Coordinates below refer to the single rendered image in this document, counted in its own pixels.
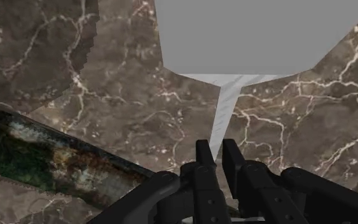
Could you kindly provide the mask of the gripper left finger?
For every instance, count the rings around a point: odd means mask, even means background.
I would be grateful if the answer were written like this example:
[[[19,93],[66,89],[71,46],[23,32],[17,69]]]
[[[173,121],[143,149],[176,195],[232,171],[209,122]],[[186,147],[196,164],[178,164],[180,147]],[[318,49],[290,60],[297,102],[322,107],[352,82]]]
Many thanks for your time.
[[[86,224],[231,224],[207,140],[196,141],[196,161],[181,174],[154,173]]]

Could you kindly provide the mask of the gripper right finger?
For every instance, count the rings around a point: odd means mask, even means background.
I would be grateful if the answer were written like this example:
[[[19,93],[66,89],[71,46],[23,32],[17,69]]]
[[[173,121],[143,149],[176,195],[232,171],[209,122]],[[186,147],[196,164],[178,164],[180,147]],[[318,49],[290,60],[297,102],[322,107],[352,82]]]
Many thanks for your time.
[[[266,224],[358,224],[358,193],[298,167],[274,174],[246,160],[236,142],[222,143],[222,165],[231,195],[245,217]]]

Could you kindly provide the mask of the grey robot stand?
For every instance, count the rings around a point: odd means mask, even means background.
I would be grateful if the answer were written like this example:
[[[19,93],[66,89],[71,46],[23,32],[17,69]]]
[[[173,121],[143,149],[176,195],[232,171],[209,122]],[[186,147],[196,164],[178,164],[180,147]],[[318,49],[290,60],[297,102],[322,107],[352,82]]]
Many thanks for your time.
[[[177,74],[296,74],[358,23],[358,0],[155,0]]]

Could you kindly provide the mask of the dark green rusty patterned slab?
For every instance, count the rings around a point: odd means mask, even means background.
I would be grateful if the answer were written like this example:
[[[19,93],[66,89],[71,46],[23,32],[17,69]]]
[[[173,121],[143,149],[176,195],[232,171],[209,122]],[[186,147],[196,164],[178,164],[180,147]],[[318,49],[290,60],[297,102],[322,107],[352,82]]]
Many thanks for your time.
[[[0,175],[31,190],[106,208],[153,175],[119,156],[0,109]]]

